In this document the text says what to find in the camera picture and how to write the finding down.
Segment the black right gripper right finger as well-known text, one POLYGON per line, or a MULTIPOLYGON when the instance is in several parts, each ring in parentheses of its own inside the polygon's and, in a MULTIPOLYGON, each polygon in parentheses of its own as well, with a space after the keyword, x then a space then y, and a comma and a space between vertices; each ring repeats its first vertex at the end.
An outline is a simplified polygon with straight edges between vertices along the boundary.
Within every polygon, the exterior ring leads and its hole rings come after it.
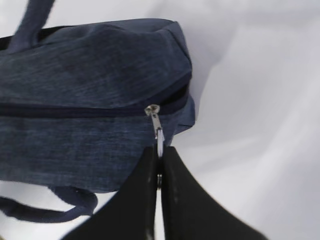
POLYGON ((215 201, 192 176, 174 147, 164 148, 161 163, 165 239, 266 239, 215 201))

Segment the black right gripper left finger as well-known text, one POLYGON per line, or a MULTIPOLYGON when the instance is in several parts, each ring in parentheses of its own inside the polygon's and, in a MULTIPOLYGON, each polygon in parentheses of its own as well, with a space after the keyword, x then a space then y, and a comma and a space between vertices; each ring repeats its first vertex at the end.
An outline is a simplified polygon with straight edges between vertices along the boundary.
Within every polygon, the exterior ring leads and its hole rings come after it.
POLYGON ((157 199, 157 151, 146 147, 118 192, 65 240, 153 240, 157 199))

